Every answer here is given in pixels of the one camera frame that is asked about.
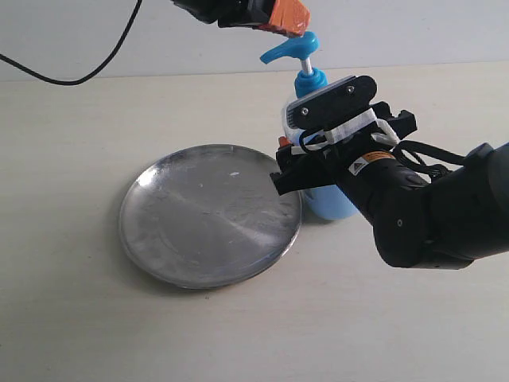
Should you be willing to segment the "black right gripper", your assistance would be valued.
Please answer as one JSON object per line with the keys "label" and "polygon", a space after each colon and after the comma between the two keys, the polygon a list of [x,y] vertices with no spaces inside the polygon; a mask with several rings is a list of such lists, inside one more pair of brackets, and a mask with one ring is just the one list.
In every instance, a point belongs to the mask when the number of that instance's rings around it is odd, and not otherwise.
{"label": "black right gripper", "polygon": [[[416,130],[414,114],[403,110],[394,116],[387,103],[379,102],[329,131],[324,127],[303,130],[306,137],[318,137],[308,143],[301,138],[297,146],[304,153],[318,155],[342,189],[353,189],[354,177],[362,178],[359,187],[415,189],[417,184],[411,180],[417,174],[398,162],[391,151]],[[286,136],[278,138],[278,145],[278,169],[270,173],[278,194],[311,189],[311,157],[295,154],[295,145]]]}

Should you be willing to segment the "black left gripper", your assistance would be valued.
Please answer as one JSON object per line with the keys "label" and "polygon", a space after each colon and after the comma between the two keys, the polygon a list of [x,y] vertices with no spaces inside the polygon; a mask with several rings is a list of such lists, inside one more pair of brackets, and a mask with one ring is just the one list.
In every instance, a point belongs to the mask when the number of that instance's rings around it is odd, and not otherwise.
{"label": "black left gripper", "polygon": [[255,26],[247,16],[246,1],[174,0],[173,4],[204,24],[216,23],[220,28],[247,27],[279,34],[302,37],[310,23],[310,11],[299,0],[275,0],[268,21]]}

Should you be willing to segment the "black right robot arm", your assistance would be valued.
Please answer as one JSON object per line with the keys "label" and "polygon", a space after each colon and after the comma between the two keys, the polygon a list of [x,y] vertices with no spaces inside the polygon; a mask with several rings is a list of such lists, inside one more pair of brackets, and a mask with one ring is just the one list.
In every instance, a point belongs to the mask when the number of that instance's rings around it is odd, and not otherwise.
{"label": "black right robot arm", "polygon": [[272,181],[280,194],[337,186],[392,267],[461,269],[507,251],[507,146],[460,156],[409,140],[416,128],[384,102],[344,118],[341,140],[318,123],[309,144],[280,139]]}

